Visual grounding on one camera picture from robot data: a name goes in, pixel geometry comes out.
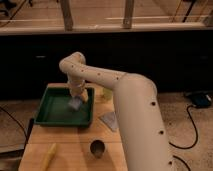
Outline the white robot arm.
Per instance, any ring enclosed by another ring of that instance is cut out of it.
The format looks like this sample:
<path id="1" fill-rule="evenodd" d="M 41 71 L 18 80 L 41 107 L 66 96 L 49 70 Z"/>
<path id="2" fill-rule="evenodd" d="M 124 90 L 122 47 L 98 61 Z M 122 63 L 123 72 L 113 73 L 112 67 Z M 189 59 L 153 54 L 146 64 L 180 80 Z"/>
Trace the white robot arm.
<path id="1" fill-rule="evenodd" d="M 70 93 L 80 95 L 87 81 L 113 91 L 113 104 L 128 171 L 176 171 L 157 101 L 157 88 L 147 77 L 92 67 L 75 52 L 59 62 Z"/>

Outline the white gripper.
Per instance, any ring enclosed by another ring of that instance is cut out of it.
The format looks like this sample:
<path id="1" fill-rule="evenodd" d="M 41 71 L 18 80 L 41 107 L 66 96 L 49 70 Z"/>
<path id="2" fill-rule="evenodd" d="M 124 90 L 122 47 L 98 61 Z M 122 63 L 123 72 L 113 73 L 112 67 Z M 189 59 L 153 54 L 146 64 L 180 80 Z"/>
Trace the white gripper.
<path id="1" fill-rule="evenodd" d="M 88 97 L 88 93 L 87 90 L 85 89 L 85 81 L 82 80 L 80 82 L 72 82 L 71 80 L 68 81 L 68 87 L 69 87 L 69 91 L 71 94 L 71 99 L 70 100 L 76 100 L 77 96 L 81 96 L 81 99 L 83 102 L 87 102 L 89 97 Z"/>

